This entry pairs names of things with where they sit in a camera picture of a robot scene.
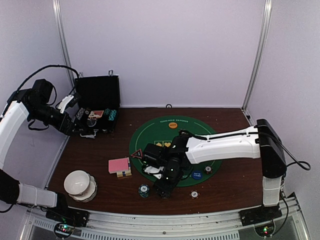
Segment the blue small blind button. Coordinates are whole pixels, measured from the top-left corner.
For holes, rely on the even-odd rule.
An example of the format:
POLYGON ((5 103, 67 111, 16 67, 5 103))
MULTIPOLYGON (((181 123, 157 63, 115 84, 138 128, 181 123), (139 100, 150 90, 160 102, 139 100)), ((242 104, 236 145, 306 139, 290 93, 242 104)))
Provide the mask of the blue small blind button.
POLYGON ((192 172, 191 177, 194 180, 201 180, 203 178, 203 174, 202 174, 201 171, 195 170, 195 171, 192 172))

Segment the orange black poker chip stack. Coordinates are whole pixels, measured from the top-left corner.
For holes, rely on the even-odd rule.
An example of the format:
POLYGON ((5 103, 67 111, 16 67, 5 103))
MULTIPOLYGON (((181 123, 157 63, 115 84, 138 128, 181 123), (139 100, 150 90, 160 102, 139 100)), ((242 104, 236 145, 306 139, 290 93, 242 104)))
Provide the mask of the orange black poker chip stack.
POLYGON ((192 199, 198 199, 200 196, 200 193, 197 190, 192 190, 189 195, 192 199))

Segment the orange chips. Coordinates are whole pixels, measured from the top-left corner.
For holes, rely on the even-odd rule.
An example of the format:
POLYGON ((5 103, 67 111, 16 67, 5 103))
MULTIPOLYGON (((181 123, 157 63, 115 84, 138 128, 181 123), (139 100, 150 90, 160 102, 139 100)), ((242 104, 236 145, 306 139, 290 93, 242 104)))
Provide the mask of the orange chips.
POLYGON ((205 173, 205 174, 209 175, 209 174, 211 174, 212 172, 213 172, 213 169, 212 169, 211 166, 209 166, 209 165, 205 166, 205 168, 204 168, 204 173, 205 173))

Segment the triangular all-in button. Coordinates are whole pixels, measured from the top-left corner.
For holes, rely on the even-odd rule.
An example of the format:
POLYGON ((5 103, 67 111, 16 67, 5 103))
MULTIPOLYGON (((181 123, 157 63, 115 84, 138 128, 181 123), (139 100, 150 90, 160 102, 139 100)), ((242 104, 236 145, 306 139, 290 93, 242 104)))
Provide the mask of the triangular all-in button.
POLYGON ((143 151, 142 149, 138 149, 136 150, 135 152, 133 152, 131 155, 130 155, 132 158, 136 158, 136 159, 139 159, 141 160, 143 158, 143 151))

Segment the orange dealer button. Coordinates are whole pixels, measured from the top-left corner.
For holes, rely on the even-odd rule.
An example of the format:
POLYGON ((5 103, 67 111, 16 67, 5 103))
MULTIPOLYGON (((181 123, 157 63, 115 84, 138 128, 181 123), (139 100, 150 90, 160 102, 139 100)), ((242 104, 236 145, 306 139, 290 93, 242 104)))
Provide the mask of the orange dealer button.
POLYGON ((178 127, 178 124, 176 122, 170 122, 168 126, 170 129, 176 129, 178 127))

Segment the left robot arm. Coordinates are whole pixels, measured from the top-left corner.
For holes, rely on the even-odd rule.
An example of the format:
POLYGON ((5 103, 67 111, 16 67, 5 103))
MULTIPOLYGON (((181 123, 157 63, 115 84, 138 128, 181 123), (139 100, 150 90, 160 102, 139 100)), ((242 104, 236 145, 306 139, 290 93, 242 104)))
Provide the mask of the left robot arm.
MULTIPOLYGON (((69 94, 56 108, 49 105, 54 86, 45 79, 38 79, 32 88, 15 91, 7 101, 0 116, 0 166, 5 165, 8 150, 20 126, 28 121, 38 120, 46 127, 53 126, 59 132, 69 136, 75 124, 66 112, 79 100, 78 94, 69 94)), ((61 222, 72 218, 64 194, 21 183, 4 170, 0 171, 0 199, 11 206, 20 204, 39 206, 52 211, 61 222)))

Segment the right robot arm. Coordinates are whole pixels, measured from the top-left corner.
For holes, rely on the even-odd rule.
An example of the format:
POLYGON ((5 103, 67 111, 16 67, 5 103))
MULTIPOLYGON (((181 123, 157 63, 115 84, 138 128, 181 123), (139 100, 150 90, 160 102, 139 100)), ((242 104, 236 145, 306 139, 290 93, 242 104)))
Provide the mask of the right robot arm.
POLYGON ((259 119, 255 126, 214 135, 180 130, 169 147, 148 144, 148 148, 151 151, 143 153, 147 161, 144 172, 164 184, 158 191, 165 198, 172 191, 168 185, 177 185, 185 167, 215 160, 261 159, 262 206, 257 208, 256 216, 266 221, 276 212, 287 165, 282 140, 267 120, 259 119))

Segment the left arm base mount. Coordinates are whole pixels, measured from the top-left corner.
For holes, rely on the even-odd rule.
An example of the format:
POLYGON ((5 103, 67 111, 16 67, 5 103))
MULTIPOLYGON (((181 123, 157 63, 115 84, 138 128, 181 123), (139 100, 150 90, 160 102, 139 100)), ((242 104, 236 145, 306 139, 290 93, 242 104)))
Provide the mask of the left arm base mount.
POLYGON ((56 222, 64 223, 73 227, 86 227, 90 213, 85 210, 69 208, 66 213, 55 210, 53 208, 46 208, 45 217, 56 222))

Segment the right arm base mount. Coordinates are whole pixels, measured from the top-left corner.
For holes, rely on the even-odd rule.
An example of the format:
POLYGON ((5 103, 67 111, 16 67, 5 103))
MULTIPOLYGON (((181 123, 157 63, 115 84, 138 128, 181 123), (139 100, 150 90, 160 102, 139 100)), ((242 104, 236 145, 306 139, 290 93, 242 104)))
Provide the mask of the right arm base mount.
POLYGON ((242 226, 255 225, 275 218, 281 217, 282 211, 279 206, 259 206, 255 208, 241 210, 239 212, 240 221, 242 226))

